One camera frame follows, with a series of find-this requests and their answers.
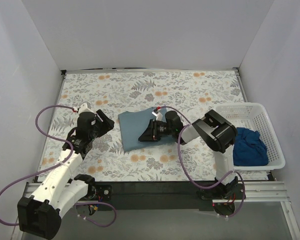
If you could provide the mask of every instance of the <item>white wall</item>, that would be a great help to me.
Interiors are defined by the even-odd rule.
[[[273,0],[22,0],[60,69],[238,67]]]
[[[286,165],[284,180],[300,228],[300,0],[275,0],[239,68],[250,102],[267,109]]]
[[[35,128],[35,116],[53,104],[60,71],[20,0],[0,0],[0,190],[35,172],[45,138]],[[51,113],[42,116],[47,130]],[[16,222],[17,203],[25,181],[0,198],[0,216]],[[10,239],[13,227],[0,224],[0,239]]]

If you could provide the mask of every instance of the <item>floral pattern fabric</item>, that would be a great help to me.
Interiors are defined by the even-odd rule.
[[[195,121],[215,104],[243,101],[232,70],[67,74],[58,104],[79,107],[87,103],[93,111],[101,109],[115,121],[112,131],[93,142],[92,150],[73,176],[89,174],[97,181],[187,181],[176,143],[125,153],[118,114],[166,105],[177,108],[190,121]],[[77,124],[77,118],[78,115],[69,109],[57,108],[49,134],[65,139]],[[62,145],[62,142],[48,140],[40,170],[56,163]],[[214,155],[202,139],[182,146],[181,152],[185,167],[194,180],[215,178]],[[242,174],[246,180],[267,180],[265,171]],[[38,181],[46,175],[40,175]]]

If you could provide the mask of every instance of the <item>white plastic basket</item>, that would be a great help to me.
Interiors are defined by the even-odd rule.
[[[247,128],[260,133],[260,139],[267,147],[269,163],[266,166],[234,166],[236,170],[260,171],[282,169],[285,158],[275,130],[264,106],[259,103],[224,103],[215,106],[215,111],[236,127]]]

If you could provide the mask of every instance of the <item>light blue fabric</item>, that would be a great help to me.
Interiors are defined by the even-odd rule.
[[[160,141],[156,142],[141,142],[138,140],[141,134],[143,134],[147,129],[150,119],[156,118],[152,114],[153,109],[154,108],[148,108],[146,110],[138,112],[125,111],[118,115],[124,152],[175,142],[172,136],[164,136]],[[163,115],[162,121],[165,122],[165,114],[167,110],[165,108],[162,108],[160,112]]]
[[[260,133],[244,127],[237,127],[233,147],[233,164],[235,166],[265,166],[269,163],[267,147],[260,140]]]

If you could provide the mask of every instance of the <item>gray floor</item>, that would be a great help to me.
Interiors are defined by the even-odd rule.
[[[97,227],[69,211],[54,240],[291,240],[280,202],[246,202],[238,215],[226,221],[212,212],[196,210],[122,210],[116,222]],[[112,212],[97,212],[93,219],[106,223]],[[41,238],[24,234],[22,240]]]

